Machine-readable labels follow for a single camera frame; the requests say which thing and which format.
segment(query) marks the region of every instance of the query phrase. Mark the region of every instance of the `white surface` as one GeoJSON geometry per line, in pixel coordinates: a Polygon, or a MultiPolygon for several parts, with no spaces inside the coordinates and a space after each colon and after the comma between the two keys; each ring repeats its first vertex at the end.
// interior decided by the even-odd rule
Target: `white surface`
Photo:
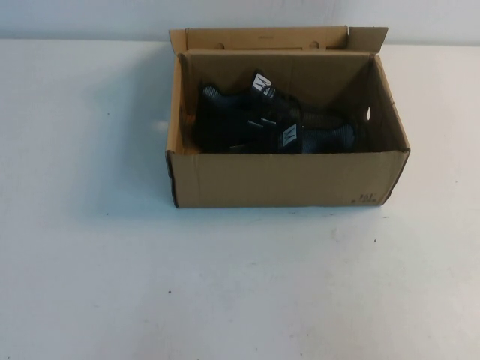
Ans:
{"type": "Polygon", "coordinates": [[[168,44],[0,41],[0,359],[478,359],[480,49],[382,59],[385,206],[178,210],[168,44]]]}
{"type": "Polygon", "coordinates": [[[389,26],[389,42],[479,44],[478,0],[0,0],[0,38],[167,40],[172,28],[389,26]]]}

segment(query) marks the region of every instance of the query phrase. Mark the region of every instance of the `white table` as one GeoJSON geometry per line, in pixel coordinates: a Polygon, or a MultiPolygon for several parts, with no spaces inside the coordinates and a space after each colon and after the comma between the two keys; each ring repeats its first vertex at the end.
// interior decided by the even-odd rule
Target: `white table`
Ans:
{"type": "Polygon", "coordinates": [[[0,41],[0,359],[480,358],[480,48],[385,46],[382,208],[178,210],[168,43],[0,41]]]}

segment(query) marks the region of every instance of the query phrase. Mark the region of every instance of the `cardboard box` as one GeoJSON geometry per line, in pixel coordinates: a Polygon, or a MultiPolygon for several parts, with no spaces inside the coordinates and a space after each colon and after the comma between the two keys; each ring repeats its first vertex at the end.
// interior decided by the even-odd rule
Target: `cardboard box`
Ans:
{"type": "Polygon", "coordinates": [[[378,206],[392,194],[410,146],[377,53],[387,28],[170,31],[176,54],[166,162],[180,208],[378,206]],[[281,91],[347,110],[364,130],[352,154],[200,154],[189,140],[200,81],[222,92],[261,69],[281,91]]]}

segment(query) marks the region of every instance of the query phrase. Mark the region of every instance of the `shoe tongue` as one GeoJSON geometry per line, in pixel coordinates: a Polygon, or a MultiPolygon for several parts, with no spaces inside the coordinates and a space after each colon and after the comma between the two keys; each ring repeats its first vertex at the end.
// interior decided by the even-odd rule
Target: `shoe tongue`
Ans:
{"type": "Polygon", "coordinates": [[[253,79],[252,91],[260,93],[262,96],[270,99],[272,99],[275,94],[275,88],[272,87],[272,82],[261,73],[256,73],[255,79],[253,79]]]}

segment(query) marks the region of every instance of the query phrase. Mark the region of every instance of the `white logo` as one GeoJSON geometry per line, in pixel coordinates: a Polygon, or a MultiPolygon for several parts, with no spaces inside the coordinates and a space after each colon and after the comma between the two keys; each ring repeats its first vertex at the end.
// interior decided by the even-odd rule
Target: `white logo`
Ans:
{"type": "Polygon", "coordinates": [[[288,129],[286,129],[283,132],[282,137],[283,137],[283,139],[282,139],[283,140],[282,141],[283,147],[290,144],[293,140],[296,140],[296,138],[297,138],[297,125],[292,125],[288,129]]]}
{"type": "Polygon", "coordinates": [[[253,81],[253,87],[260,91],[262,91],[266,86],[271,85],[272,82],[263,75],[260,75],[259,73],[255,76],[255,80],[253,81]]]}

